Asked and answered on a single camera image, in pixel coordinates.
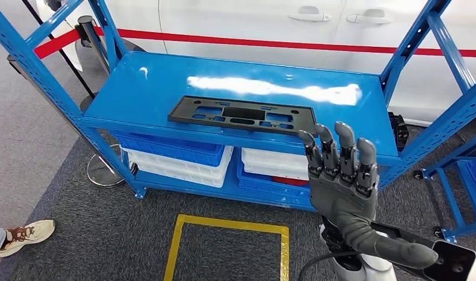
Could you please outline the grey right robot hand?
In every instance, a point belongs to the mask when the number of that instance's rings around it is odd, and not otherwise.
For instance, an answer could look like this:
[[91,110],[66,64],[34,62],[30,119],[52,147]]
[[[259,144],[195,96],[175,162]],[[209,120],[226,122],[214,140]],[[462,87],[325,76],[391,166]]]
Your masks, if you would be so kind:
[[298,132],[308,162],[311,205],[359,253],[414,269],[434,264],[439,256],[428,246],[388,238],[372,228],[379,183],[375,145],[355,138],[344,122],[334,127],[338,141],[325,125],[315,125],[314,134]]

